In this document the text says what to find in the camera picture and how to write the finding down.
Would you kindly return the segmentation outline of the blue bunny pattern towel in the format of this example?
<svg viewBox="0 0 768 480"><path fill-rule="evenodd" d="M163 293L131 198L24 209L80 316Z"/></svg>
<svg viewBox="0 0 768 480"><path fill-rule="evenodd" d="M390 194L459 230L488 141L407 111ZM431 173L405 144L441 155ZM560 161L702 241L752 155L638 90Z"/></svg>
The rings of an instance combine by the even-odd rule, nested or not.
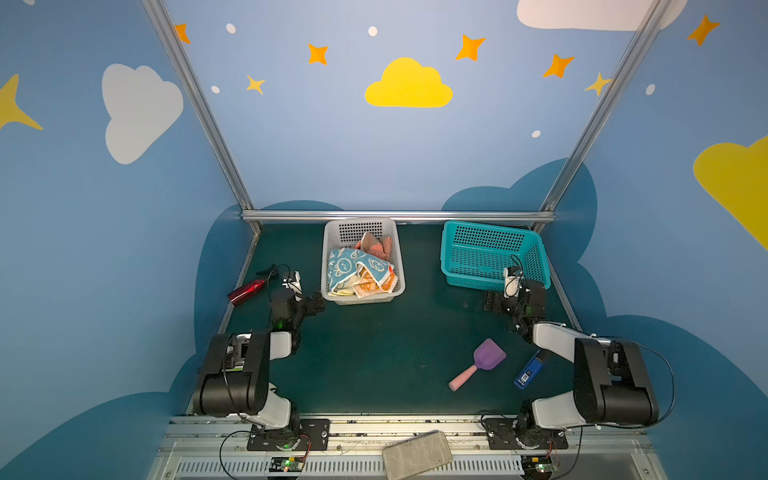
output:
<svg viewBox="0 0 768 480"><path fill-rule="evenodd" d="M352 286L359 281L364 270L368 270L377 283L381 283L389 272L395 274L391 263L361 250L351 248L332 250L326 272L328 294L334 297L358 298Z"/></svg>

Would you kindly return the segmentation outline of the orange bunny pattern towel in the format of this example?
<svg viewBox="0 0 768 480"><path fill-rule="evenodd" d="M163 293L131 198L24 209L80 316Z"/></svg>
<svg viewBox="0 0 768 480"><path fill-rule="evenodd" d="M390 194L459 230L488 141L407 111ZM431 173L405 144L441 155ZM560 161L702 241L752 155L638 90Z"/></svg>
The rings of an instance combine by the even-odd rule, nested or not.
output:
<svg viewBox="0 0 768 480"><path fill-rule="evenodd" d="M359 281L352 286L354 294L358 298L366 298L373 295L389 294L397 286L399 278L389 272L387 277L377 283L368 270L364 270Z"/></svg>

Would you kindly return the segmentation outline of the white plastic basket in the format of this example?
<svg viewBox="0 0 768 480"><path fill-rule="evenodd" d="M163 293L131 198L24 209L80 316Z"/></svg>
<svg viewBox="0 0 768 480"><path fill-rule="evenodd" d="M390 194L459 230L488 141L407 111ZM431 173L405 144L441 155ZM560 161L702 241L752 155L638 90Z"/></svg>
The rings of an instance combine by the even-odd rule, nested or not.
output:
<svg viewBox="0 0 768 480"><path fill-rule="evenodd" d="M329 254L332 250L351 248L361 240L365 232L370 232L377 238L391 236L393 238L393 249L389 263L394 267L395 274L399 278L398 284L389 294L373 295L366 298L356 297L334 297L327 292L326 272ZM322 275L321 275L321 293L325 300L334 302L338 305L370 304L390 302L405 292L405 274L399 235L396 224L393 220L387 218L355 218L333 220L326 224L324 230L323 255L322 255Z"/></svg>

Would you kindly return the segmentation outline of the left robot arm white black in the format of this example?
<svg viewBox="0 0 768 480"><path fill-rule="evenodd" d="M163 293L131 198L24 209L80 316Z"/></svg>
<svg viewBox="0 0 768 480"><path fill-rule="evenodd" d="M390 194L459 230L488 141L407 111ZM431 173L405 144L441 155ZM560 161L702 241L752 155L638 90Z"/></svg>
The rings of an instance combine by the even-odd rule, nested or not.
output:
<svg viewBox="0 0 768 480"><path fill-rule="evenodd" d="M193 393L193 412L235 415L258 432L298 436L297 409L274 391L270 366L297 353L303 321L324 309L320 293L299 295L285 287L270 301L267 331L215 335Z"/></svg>

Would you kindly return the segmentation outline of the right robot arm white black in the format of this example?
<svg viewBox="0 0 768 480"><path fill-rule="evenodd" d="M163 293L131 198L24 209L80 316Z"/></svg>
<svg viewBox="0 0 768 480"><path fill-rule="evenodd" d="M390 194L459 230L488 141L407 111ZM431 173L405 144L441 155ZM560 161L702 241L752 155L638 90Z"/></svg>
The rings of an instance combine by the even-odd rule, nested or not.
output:
<svg viewBox="0 0 768 480"><path fill-rule="evenodd" d="M511 281L485 293L484 309L507 317L508 328L537 348L515 379L524 389L554 357L573 366L573 386L548 398L527 400L517 416L519 436L574 427L650 427L662 420L661 407L642 347L626 339L588 335L544 317L546 292L538 281Z"/></svg>

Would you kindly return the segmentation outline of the purple pink toy scoop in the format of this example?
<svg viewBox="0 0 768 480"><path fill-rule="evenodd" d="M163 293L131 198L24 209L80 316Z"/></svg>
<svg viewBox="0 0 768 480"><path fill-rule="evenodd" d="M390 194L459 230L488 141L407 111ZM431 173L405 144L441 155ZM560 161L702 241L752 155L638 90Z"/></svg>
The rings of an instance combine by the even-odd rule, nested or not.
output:
<svg viewBox="0 0 768 480"><path fill-rule="evenodd" d="M478 370L493 370L506 357L506 352L494 340L487 338L473 352L473 364L449 382L449 389L458 390Z"/></svg>

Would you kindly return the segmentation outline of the teal plastic basket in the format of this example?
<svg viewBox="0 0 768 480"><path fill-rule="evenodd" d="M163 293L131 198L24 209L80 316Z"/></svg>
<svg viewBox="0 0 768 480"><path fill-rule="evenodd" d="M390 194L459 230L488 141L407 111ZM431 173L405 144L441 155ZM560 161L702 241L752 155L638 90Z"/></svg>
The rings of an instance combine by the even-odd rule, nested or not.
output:
<svg viewBox="0 0 768 480"><path fill-rule="evenodd" d="M520 267L523 278L548 289L551 273L540 235L534 231L448 221L441 239L441 271L451 286L500 292L505 270Z"/></svg>

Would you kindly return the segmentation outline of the pink red towel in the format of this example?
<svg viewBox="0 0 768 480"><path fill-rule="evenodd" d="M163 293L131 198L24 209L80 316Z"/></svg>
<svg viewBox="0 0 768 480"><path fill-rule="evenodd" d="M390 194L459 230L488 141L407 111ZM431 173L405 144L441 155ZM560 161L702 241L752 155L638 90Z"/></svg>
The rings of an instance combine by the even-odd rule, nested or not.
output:
<svg viewBox="0 0 768 480"><path fill-rule="evenodd" d="M355 249L389 262L392 255L393 245L394 242L391 236L377 238L372 233L365 232L361 240L355 245Z"/></svg>

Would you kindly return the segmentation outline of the left green circuit board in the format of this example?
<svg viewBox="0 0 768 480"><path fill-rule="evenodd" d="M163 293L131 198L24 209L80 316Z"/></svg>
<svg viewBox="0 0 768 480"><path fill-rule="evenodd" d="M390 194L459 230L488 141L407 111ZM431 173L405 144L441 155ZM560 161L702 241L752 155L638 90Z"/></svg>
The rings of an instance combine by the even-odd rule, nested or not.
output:
<svg viewBox="0 0 768 480"><path fill-rule="evenodd" d="M303 457L272 457L268 470L270 473L302 473L305 466Z"/></svg>

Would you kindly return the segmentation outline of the green circuit board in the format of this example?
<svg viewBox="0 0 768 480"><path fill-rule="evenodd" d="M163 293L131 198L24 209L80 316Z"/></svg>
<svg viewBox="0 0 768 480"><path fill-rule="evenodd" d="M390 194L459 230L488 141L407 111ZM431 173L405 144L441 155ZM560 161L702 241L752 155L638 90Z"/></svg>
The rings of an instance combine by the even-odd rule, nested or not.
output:
<svg viewBox="0 0 768 480"><path fill-rule="evenodd" d="M524 479L549 480L559 471L557 463L544 457L522 457L521 466Z"/></svg>
<svg viewBox="0 0 768 480"><path fill-rule="evenodd" d="M272 457L268 470L270 473L302 473L305 466L303 457Z"/></svg>

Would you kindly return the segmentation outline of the right green circuit board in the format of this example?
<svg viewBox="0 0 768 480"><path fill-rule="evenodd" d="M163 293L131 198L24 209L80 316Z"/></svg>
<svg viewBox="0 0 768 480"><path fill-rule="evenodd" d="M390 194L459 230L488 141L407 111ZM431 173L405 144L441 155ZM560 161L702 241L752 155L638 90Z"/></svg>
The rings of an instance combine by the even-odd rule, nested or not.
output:
<svg viewBox="0 0 768 480"><path fill-rule="evenodd" d="M521 466L524 479L549 480L559 471L557 463L544 457L522 457Z"/></svg>

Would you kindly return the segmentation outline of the grey sponge block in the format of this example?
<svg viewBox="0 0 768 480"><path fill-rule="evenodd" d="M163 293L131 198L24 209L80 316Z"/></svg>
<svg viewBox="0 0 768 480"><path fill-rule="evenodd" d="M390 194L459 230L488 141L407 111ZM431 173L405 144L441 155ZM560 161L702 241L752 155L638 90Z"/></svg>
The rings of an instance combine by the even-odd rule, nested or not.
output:
<svg viewBox="0 0 768 480"><path fill-rule="evenodd" d="M387 478L401 480L446 466L453 454L445 434L435 430L384 448L382 459Z"/></svg>

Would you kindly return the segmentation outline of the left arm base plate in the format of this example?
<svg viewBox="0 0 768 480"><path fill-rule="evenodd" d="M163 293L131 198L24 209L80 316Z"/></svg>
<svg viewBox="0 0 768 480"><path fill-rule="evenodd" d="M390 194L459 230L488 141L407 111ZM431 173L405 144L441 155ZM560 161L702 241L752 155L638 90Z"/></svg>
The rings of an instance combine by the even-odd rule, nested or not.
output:
<svg viewBox="0 0 768 480"><path fill-rule="evenodd" d="M301 418L291 420L281 429L251 427L247 441L248 451L325 451L330 436L330 420Z"/></svg>

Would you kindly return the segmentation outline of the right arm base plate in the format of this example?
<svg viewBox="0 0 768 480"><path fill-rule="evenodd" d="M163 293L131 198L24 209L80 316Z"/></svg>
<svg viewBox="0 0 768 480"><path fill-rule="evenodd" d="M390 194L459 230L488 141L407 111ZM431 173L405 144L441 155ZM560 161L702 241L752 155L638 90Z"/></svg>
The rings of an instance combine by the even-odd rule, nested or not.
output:
<svg viewBox="0 0 768 480"><path fill-rule="evenodd" d="M568 441L562 430L526 426L516 418L483 417L480 425L486 432L491 450L549 450L567 449Z"/></svg>

